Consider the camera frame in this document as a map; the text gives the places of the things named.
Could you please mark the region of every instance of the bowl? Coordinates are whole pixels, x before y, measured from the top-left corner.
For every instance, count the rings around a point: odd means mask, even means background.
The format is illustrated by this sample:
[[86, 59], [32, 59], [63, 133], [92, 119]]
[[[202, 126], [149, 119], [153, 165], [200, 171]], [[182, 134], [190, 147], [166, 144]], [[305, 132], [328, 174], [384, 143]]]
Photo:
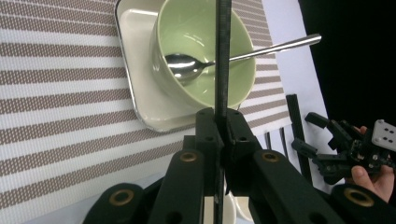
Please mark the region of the bowl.
[[[244, 23], [232, 10], [230, 55], [253, 51]], [[216, 1], [167, 0], [162, 5], [150, 39], [153, 79], [164, 93], [195, 109], [214, 107], [215, 66], [193, 81], [180, 84], [167, 66], [165, 55], [188, 54], [202, 62], [216, 58]], [[228, 107], [237, 108], [248, 97], [256, 73], [254, 58], [231, 62]]]

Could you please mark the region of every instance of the spoon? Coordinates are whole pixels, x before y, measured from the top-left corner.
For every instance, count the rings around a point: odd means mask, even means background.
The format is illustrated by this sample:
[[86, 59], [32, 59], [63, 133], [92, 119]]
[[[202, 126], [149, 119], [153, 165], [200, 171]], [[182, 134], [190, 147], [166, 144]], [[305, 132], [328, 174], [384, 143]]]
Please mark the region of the spoon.
[[[249, 53], [239, 54], [230, 58], [230, 62], [248, 59], [257, 55], [275, 53], [287, 49], [294, 49], [305, 45], [317, 44], [321, 39], [320, 35], [308, 35], [303, 38], [291, 40], [289, 42], [273, 45], [264, 49], [257, 49]], [[169, 68], [174, 74], [175, 78], [180, 83], [192, 81], [201, 75], [204, 68], [214, 65], [215, 61], [203, 63], [190, 55], [175, 53], [165, 56]]]

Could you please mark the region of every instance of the striped tablecloth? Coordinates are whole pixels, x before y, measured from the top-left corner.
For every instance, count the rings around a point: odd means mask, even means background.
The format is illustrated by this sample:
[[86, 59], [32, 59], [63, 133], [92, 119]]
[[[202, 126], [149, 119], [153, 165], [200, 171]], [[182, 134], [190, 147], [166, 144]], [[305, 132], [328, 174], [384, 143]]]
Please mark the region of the striped tablecloth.
[[[183, 136], [134, 113], [116, 0], [0, 0], [0, 222], [21, 223], [120, 182], [163, 173]], [[272, 45], [261, 0], [233, 0], [254, 48]], [[242, 103], [254, 134], [290, 124], [274, 55]]]

